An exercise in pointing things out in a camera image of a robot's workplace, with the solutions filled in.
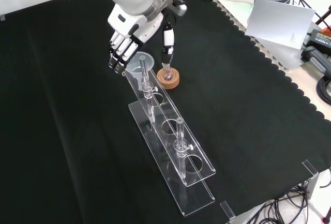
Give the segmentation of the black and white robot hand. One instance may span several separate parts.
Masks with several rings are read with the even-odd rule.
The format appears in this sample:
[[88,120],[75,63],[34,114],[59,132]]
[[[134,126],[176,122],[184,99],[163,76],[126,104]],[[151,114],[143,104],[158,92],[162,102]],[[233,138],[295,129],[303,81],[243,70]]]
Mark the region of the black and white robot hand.
[[109,41],[108,65],[116,74],[125,71],[135,54],[160,29],[163,41],[161,61],[165,65],[171,63],[174,54],[174,30],[170,22],[164,19],[163,11],[149,21],[144,15],[133,16],[125,13],[116,4],[108,17],[108,23],[114,29]]

